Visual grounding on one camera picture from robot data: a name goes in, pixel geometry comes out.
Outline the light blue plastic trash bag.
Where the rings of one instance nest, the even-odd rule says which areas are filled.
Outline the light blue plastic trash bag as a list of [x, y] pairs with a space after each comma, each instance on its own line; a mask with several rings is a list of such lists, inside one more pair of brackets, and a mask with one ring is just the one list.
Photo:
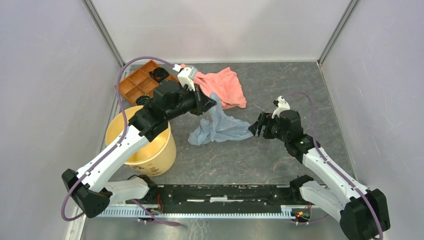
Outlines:
[[210, 97], [216, 101], [216, 105], [208, 110], [208, 119], [201, 119], [199, 126], [189, 134], [190, 144], [200, 146], [211, 142], [242, 141], [253, 137], [249, 130], [250, 123], [226, 115], [221, 98], [215, 92], [212, 92]]

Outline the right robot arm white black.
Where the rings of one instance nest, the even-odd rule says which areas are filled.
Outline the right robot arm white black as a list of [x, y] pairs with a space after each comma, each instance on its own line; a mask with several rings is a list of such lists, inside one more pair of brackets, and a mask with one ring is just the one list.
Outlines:
[[381, 240], [391, 228], [387, 198], [379, 189], [359, 183], [304, 133], [300, 114], [284, 110], [279, 116], [262, 112], [249, 131], [256, 137], [278, 139], [288, 154], [314, 172], [326, 186], [303, 175], [290, 182], [289, 199], [295, 204], [310, 202], [340, 225], [349, 240]]

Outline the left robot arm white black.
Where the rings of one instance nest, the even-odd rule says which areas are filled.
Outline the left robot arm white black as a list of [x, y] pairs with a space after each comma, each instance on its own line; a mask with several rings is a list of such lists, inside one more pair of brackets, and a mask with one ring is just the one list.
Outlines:
[[99, 155], [77, 171], [65, 170], [61, 178], [67, 194], [61, 206], [65, 221], [65, 207], [69, 199], [78, 205], [88, 218], [101, 214], [110, 204], [129, 200], [153, 203], [157, 190], [140, 178], [110, 182], [111, 176], [137, 151], [146, 147], [167, 130], [169, 121], [186, 113], [202, 115], [217, 102], [203, 93], [199, 84], [193, 89], [172, 80], [164, 80], [153, 91], [141, 109], [130, 118], [124, 118], [124, 129]]

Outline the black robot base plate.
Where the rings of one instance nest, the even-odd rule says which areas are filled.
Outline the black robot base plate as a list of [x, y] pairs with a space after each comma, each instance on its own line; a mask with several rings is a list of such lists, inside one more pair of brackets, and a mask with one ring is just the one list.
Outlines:
[[163, 184], [137, 202], [163, 214], [277, 214], [282, 207], [312, 207], [294, 188], [277, 184]]

